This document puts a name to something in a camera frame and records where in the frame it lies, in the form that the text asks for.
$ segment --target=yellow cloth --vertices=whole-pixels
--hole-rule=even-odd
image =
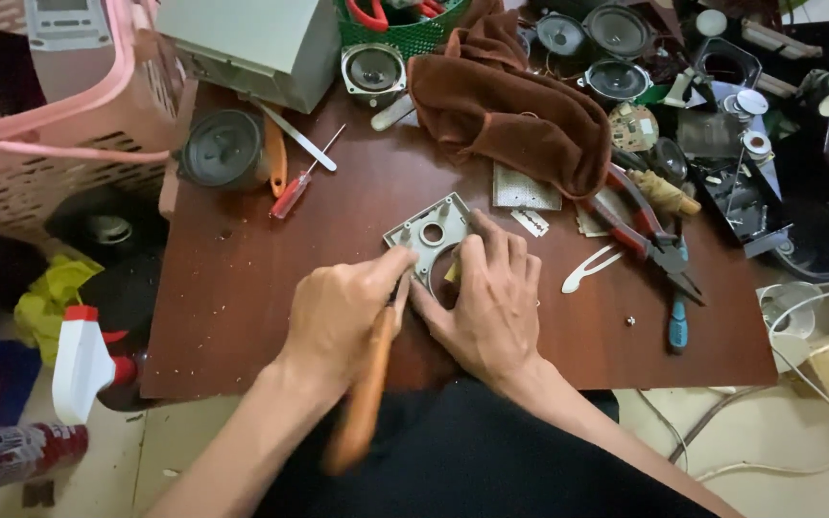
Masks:
[[[56,364],[66,306],[81,303],[78,288],[103,270],[90,259],[74,260],[63,254],[54,255],[47,271],[17,301],[17,336],[28,347],[40,348],[44,365],[52,368]]]

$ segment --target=blue-handled screwdriver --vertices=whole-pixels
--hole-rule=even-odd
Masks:
[[[685,261],[690,260],[690,253],[686,250],[684,237],[680,236],[680,254]],[[686,296],[679,289],[674,292],[674,307],[671,309],[670,342],[671,352],[683,354],[687,341],[686,325]]]

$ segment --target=hand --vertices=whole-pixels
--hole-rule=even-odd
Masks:
[[[539,357],[536,293],[543,262],[527,254],[527,241],[502,230],[479,210],[471,215],[478,232],[459,245],[460,298],[451,312],[415,282],[412,303],[431,336],[473,376],[500,392]]]
[[[343,394],[366,356],[373,321],[400,278],[395,302],[398,334],[410,285],[405,271],[416,262],[417,253],[396,246],[379,259],[317,268],[300,280],[289,333],[277,361],[302,376],[316,377],[338,396]]]

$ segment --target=brown towel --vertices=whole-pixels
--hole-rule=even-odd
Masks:
[[[462,24],[437,54],[408,60],[408,92],[422,127],[453,163],[471,154],[495,159],[568,199],[596,194],[606,180],[611,135],[606,113],[590,97],[526,72],[516,10],[500,0],[473,0]]]

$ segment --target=brown tabletop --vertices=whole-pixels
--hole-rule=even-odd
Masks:
[[[201,86],[198,113],[251,108],[221,88]],[[573,204],[544,212],[551,228],[534,238],[490,207],[491,165],[456,168],[427,133],[396,124],[378,133],[370,110],[334,88],[311,115],[288,118],[323,146],[347,128],[329,156],[336,173],[317,168],[287,220],[268,218],[269,189],[218,193],[182,182],[162,268],[145,365],[145,397],[195,398],[249,388],[280,350],[296,283],[317,266],[355,263],[386,250],[382,234],[450,192],[524,236],[543,259],[539,350],[579,389],[753,385],[776,381],[766,327],[743,251],[723,243],[708,215],[685,227],[690,275],[708,307],[687,307],[689,346],[667,350],[669,288],[659,275],[624,257],[587,277],[575,293],[565,277],[611,238],[578,233]],[[291,178],[312,158],[287,141]],[[629,316],[636,323],[627,326]],[[438,385],[455,365],[406,312],[392,346],[390,390]]]

